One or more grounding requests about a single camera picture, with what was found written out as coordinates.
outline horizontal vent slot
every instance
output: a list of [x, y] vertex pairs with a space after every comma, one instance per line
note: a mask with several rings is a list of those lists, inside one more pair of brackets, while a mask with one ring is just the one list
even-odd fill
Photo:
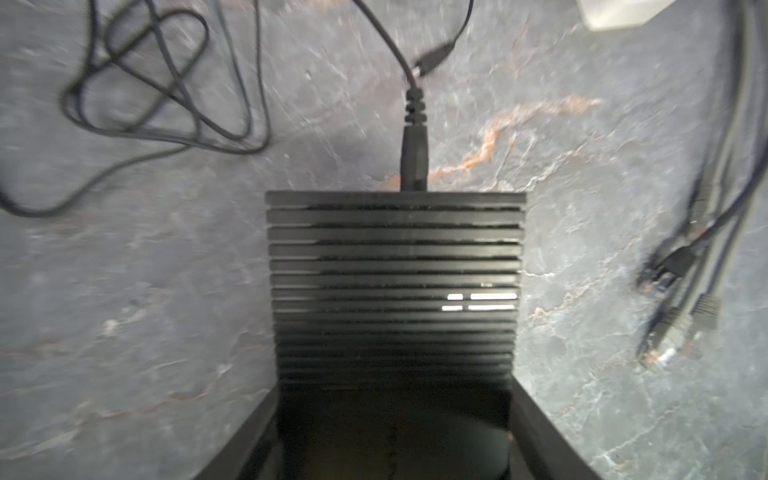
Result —
[[519, 271], [520, 260], [273, 260], [273, 272], [489, 272]]
[[272, 298], [276, 300], [356, 300], [356, 299], [471, 299], [482, 297], [495, 300], [513, 300], [519, 298], [520, 290], [515, 287], [498, 288], [334, 288], [334, 289], [299, 289], [276, 288]]
[[525, 194], [423, 192], [267, 192], [271, 207], [523, 208]]
[[282, 242], [342, 242], [363, 243], [411, 243], [411, 242], [519, 242], [523, 238], [518, 228], [323, 228], [323, 227], [288, 227], [270, 228], [267, 231], [270, 241]]
[[471, 312], [516, 310], [517, 300], [310, 300], [274, 301], [272, 310], [283, 311], [366, 311], [366, 310], [439, 310], [441, 312]]

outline cable strain relief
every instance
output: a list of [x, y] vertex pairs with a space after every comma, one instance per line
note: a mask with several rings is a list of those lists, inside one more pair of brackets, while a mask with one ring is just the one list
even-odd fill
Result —
[[719, 296], [702, 293], [691, 314], [698, 329], [716, 330], [723, 314], [723, 301]]
[[410, 88], [406, 92], [406, 124], [420, 125], [427, 122], [425, 112], [427, 106], [424, 103], [424, 91], [421, 88]]
[[723, 312], [723, 301], [719, 296], [702, 293], [696, 301], [693, 313], [720, 315]]
[[666, 323], [667, 325], [673, 327], [673, 328], [686, 328], [688, 325], [685, 325], [687, 323], [685, 320], [687, 320], [686, 313], [680, 309], [679, 307], [673, 306], [666, 312], [661, 314], [661, 317], [659, 318], [659, 323]]

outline black cable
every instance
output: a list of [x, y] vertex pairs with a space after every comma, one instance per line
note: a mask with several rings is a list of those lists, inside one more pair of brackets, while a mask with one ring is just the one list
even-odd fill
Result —
[[458, 41], [458, 38], [462, 36], [462, 33], [464, 33], [464, 30], [467, 28], [467, 25], [469, 25], [469, 17], [472, 16], [472, 7], [475, 6], [475, 0], [469, 0], [469, 6], [467, 7], [467, 16], [464, 18], [464, 24], [462, 27], [458, 30], [458, 33], [453, 38], [453, 43], [456, 43]]
[[462, 27], [458, 30], [458, 33], [456, 36], [443, 44], [441, 44], [438, 47], [433, 48], [432, 50], [426, 52], [424, 55], [419, 57], [418, 60], [416, 60], [414, 67], [413, 67], [413, 74], [416, 77], [423, 77], [432, 70], [435, 70], [442, 62], [445, 61], [446, 58], [451, 54], [453, 49], [456, 46], [456, 42], [458, 41], [459, 37], [462, 36], [462, 33], [464, 33], [464, 30], [467, 28], [467, 25], [469, 24], [469, 18], [472, 16], [472, 7], [475, 6], [475, 0], [469, 0], [469, 6], [467, 7], [467, 16], [464, 18], [464, 23], [462, 24]]
[[413, 72], [411, 72], [411, 68], [408, 66], [408, 61], [405, 57], [402, 56], [402, 53], [400, 52], [400, 49], [397, 48], [397, 45], [392, 40], [392, 37], [389, 36], [389, 33], [384, 29], [384, 26], [379, 22], [379, 20], [376, 18], [376, 16], [371, 12], [371, 9], [368, 8], [368, 5], [365, 4], [362, 0], [352, 0], [355, 2], [355, 5], [360, 9], [363, 15], [366, 16], [369, 22], [371, 22], [371, 25], [376, 29], [376, 31], [379, 33], [381, 38], [384, 40], [384, 42], [389, 47], [389, 50], [392, 51], [392, 54], [395, 55], [395, 58], [397, 58], [397, 62], [400, 64], [400, 67], [402, 68], [403, 73], [406, 74], [406, 79], [408, 80], [408, 84], [410, 85], [411, 89], [417, 89], [419, 88], [419, 85], [416, 84], [416, 77], [413, 75]]
[[[116, 46], [114, 43], [114, 33], [120, 29], [122, 22], [125, 22], [128, 14], [142, 2], [144, 2], [150, 12], [150, 24], [141, 29], [133, 38], [128, 39], [120, 46]], [[245, 128], [243, 129], [242, 133], [229, 132], [222, 128], [220, 125], [216, 124], [209, 117], [202, 114], [195, 106], [194, 100], [185, 84], [185, 80], [191, 74], [194, 67], [202, 57], [206, 47], [209, 45], [210, 31], [208, 24], [202, 15], [189, 9], [173, 9], [163, 14], [159, 14], [157, 12], [157, 7], [154, 4], [154, 0], [130, 0], [108, 22], [106, 28], [104, 29], [104, 33], [101, 35], [101, 38], [104, 41], [104, 49], [107, 52], [107, 57], [102, 61], [96, 61], [96, 48], [98, 46], [98, 40], [100, 37], [100, 14], [98, 11], [97, 0], [88, 0], [89, 31], [86, 57], [78, 77], [72, 82], [71, 85], [64, 89], [61, 94], [61, 101], [59, 104], [61, 113], [77, 126], [95, 134], [104, 135], [106, 137], [131, 138], [142, 141], [161, 141], [178, 144], [180, 146], [142, 155], [140, 157], [131, 158], [115, 164], [112, 167], [109, 167], [92, 177], [60, 203], [45, 209], [23, 207], [22, 205], [19, 205], [13, 201], [13, 199], [11, 199], [6, 192], [0, 190], [0, 208], [18, 217], [55, 217], [57, 215], [63, 214], [67, 210], [70, 210], [96, 184], [99, 184], [110, 175], [126, 167], [130, 167], [131, 165], [166, 158], [174, 154], [179, 154], [182, 151], [189, 149], [190, 147], [203, 148], [205, 150], [235, 155], [252, 155], [263, 151], [270, 142], [271, 121], [266, 105], [266, 95], [264, 93], [261, 71], [261, 16], [258, 0], [253, 0], [253, 10], [256, 22], [255, 36], [257, 84], [259, 88], [260, 103], [264, 113], [264, 135], [262, 141], [256, 147], [230, 147], [225, 144], [218, 144], [206, 140], [203, 136], [203, 125], [211, 128], [222, 137], [225, 137], [231, 141], [243, 140], [244, 138], [248, 137], [253, 130], [253, 116], [250, 111], [250, 103], [248, 102], [247, 96], [245, 95], [245, 85], [240, 75], [240, 69], [237, 64], [237, 57], [234, 54], [234, 49], [232, 48], [231, 38], [228, 35], [228, 32], [225, 32], [226, 34], [224, 35], [224, 41], [227, 43], [230, 55], [225, 55], [225, 60], [228, 62], [230, 70], [234, 73], [233, 80], [236, 83], [238, 94], [241, 97], [240, 100], [243, 103], [243, 119], [245, 120]], [[197, 20], [200, 25], [202, 25], [204, 30], [203, 39], [200, 44], [196, 46], [192, 57], [187, 61], [185, 65], [182, 65], [180, 68], [175, 65], [173, 58], [170, 56], [165, 37], [161, 31], [162, 24], [170, 18], [175, 17], [188, 17]], [[142, 75], [140, 72], [134, 70], [123, 62], [124, 58], [130, 53], [134, 52], [141, 44], [141, 42], [150, 34], [155, 37], [157, 45], [161, 51], [161, 54], [163, 55], [164, 62], [168, 67], [172, 77], [172, 82], [167, 86], [158, 84], [156, 81], [153, 81], [152, 79]], [[85, 92], [88, 89], [89, 83], [100, 73], [113, 67], [122, 69], [130, 76], [136, 78], [137, 80], [145, 83], [149, 87], [159, 92], [157, 99], [136, 121], [120, 129], [98, 127], [88, 119], [84, 108]], [[182, 108], [187, 110], [192, 116], [194, 121], [194, 131], [189, 136], [185, 137], [176, 134], [166, 134], [152, 131], [147, 128], [148, 124], [154, 119], [158, 111], [168, 101], [176, 102]]]
[[746, 184], [741, 193], [728, 207], [727, 210], [715, 220], [712, 225], [707, 228], [704, 233], [701, 234], [696, 240], [694, 240], [688, 248], [698, 251], [704, 248], [709, 242], [711, 242], [720, 231], [727, 226], [727, 224], [733, 220], [744, 206], [755, 196], [757, 188], [763, 182], [768, 171], [768, 142], [763, 147], [763, 153], [760, 156], [757, 164], [755, 165], [754, 172], [749, 182]]

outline tangled black cable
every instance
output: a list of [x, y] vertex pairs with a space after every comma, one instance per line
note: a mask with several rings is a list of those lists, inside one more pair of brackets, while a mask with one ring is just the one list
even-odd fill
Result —
[[[144, 27], [136, 35], [123, 42], [121, 45], [116, 45], [116, 42], [114, 41], [115, 32], [120, 29], [121, 24], [127, 20], [129, 14], [132, 13], [132, 11], [135, 10], [136, 7], [138, 7], [142, 2], [147, 6], [149, 11], [149, 25]], [[245, 126], [242, 132], [232, 133], [222, 128], [219, 124], [211, 120], [206, 115], [202, 114], [195, 106], [194, 100], [189, 90], [187, 89], [187, 86], [185, 85], [186, 78], [192, 73], [194, 67], [197, 65], [198, 61], [209, 45], [210, 29], [202, 15], [192, 10], [181, 8], [172, 9], [159, 14], [157, 12], [157, 7], [154, 4], [154, 0], [130, 0], [107, 23], [104, 28], [104, 32], [100, 34], [97, 0], [88, 0], [88, 49], [86, 51], [85, 60], [83, 62], [79, 76], [61, 93], [61, 102], [59, 105], [61, 113], [77, 126], [95, 134], [104, 135], [106, 137], [132, 138], [135, 140], [144, 141], [161, 141], [176, 144], [178, 146], [147, 155], [142, 155], [140, 157], [131, 158], [115, 164], [92, 177], [60, 203], [45, 209], [23, 207], [22, 205], [19, 205], [13, 201], [13, 199], [11, 199], [6, 192], [0, 190], [0, 208], [18, 217], [55, 217], [66, 212], [67, 210], [70, 210], [96, 184], [102, 182], [105, 178], [109, 177], [115, 172], [126, 167], [130, 167], [131, 165], [169, 157], [174, 154], [179, 154], [191, 147], [203, 148], [205, 150], [233, 155], [252, 155], [263, 151], [270, 142], [271, 123], [269, 111], [266, 105], [266, 96], [264, 94], [264, 85], [261, 72], [261, 17], [258, 0], [253, 0], [253, 10], [256, 21], [256, 74], [260, 103], [264, 114], [263, 138], [261, 142], [255, 147], [230, 147], [224, 144], [214, 143], [204, 138], [204, 125], [230, 141], [242, 141], [249, 137], [253, 131], [253, 115], [251, 114], [250, 102], [248, 101], [248, 97], [245, 92], [245, 85], [243, 83], [242, 75], [240, 74], [240, 68], [237, 64], [237, 56], [235, 55], [234, 48], [232, 46], [232, 39], [230, 37], [229, 31], [227, 30], [227, 24], [223, 20], [223, 14], [220, 10], [219, 2], [214, 0], [211, 3], [213, 6], [212, 9], [214, 10], [214, 18], [218, 28], [221, 30], [220, 33], [223, 36], [224, 45], [228, 50], [229, 55], [224, 56], [230, 68], [230, 75], [232, 76], [232, 79], [235, 83], [237, 95], [240, 97], [240, 101], [243, 104], [243, 119], [245, 121]], [[204, 36], [202, 41], [196, 46], [192, 57], [179, 68], [176, 66], [173, 58], [170, 56], [165, 37], [161, 31], [161, 26], [163, 23], [172, 18], [182, 17], [192, 18], [198, 21], [204, 29]], [[139, 71], [130, 67], [124, 61], [124, 59], [130, 53], [136, 51], [136, 49], [141, 45], [141, 42], [143, 42], [150, 35], [153, 35], [157, 41], [157, 46], [159, 47], [165, 65], [170, 72], [171, 82], [168, 85], [157, 83], [146, 75], [143, 75]], [[104, 50], [107, 52], [107, 57], [104, 60], [98, 61], [96, 59], [96, 49], [100, 37], [103, 40]], [[138, 118], [138, 120], [119, 129], [98, 127], [88, 119], [84, 109], [85, 95], [88, 89], [88, 84], [100, 73], [113, 67], [120, 68], [131, 77], [136, 78], [137, 80], [159, 92], [157, 98], [154, 100], [151, 106]], [[176, 102], [182, 108], [187, 110], [192, 116], [194, 122], [194, 131], [189, 136], [160, 133], [147, 128], [147, 125], [152, 121], [153, 118], [157, 116], [157, 113], [168, 101]]]

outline gray cable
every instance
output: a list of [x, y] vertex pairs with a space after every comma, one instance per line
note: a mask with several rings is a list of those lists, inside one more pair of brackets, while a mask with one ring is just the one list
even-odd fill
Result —
[[[741, 153], [741, 142], [743, 141], [742, 126], [743, 119], [746, 113], [746, 107], [749, 104], [751, 93], [753, 90], [753, 79], [756, 65], [756, 52], [757, 52], [757, 25], [755, 19], [755, 8], [750, 0], [740, 0], [740, 10], [743, 25], [743, 35], [741, 40], [741, 56], [740, 56], [740, 71], [739, 71], [739, 83], [737, 88], [736, 107], [733, 109], [733, 115], [728, 126], [726, 137], [723, 140], [723, 144], [720, 146], [719, 154], [715, 161], [708, 167], [708, 171], [703, 178], [704, 181], [717, 181], [720, 188], [717, 195], [717, 205], [715, 207], [715, 215], [719, 215], [723, 212], [723, 206], [725, 204], [725, 198], [728, 195], [731, 184], [733, 183], [733, 172], [736, 170], [739, 157]], [[707, 277], [710, 276], [712, 269], [715, 267], [716, 257], [715, 252], [721, 247], [718, 239], [709, 244], [699, 258], [696, 266], [694, 276], [691, 279], [688, 287], [686, 288], [681, 300], [680, 310], [684, 312], [690, 312], [696, 303], [699, 293], [704, 288]], [[724, 249], [731, 245], [730, 239], [725, 244]], [[725, 261], [731, 261], [729, 254], [724, 255]], [[723, 256], [720, 256], [720, 262], [723, 261]], [[721, 276], [720, 272], [723, 270], [716, 270], [716, 275]]]
[[[766, 25], [768, 25], [768, 0], [760, 0], [760, 12], [757, 12], [757, 14], [759, 17], [756, 18], [760, 18], [761, 20], [760, 26], [762, 28], [760, 29], [760, 34], [763, 37], [763, 56], [766, 56], [766, 53], [768, 53], [768, 35], [766, 34], [765, 28]], [[768, 91], [764, 91], [763, 96], [768, 97]], [[768, 98], [764, 98], [763, 103], [768, 103]], [[760, 147], [768, 141], [768, 121], [766, 121], [765, 109], [760, 113], [759, 122], [760, 129], [757, 132], [758, 137], [756, 139], [758, 151], [760, 150]], [[720, 254], [720, 259], [717, 261], [714, 273], [712, 274], [712, 279], [710, 280], [709, 288], [707, 289], [707, 294], [711, 296], [719, 296], [723, 290], [726, 275], [736, 259], [739, 247], [741, 246], [741, 241], [746, 232], [746, 226], [751, 220], [755, 201], [756, 199], [753, 198], [744, 205], [744, 208], [736, 221], [736, 225], [733, 226], [733, 229], [728, 236], [728, 240], [723, 246], [723, 251]]]

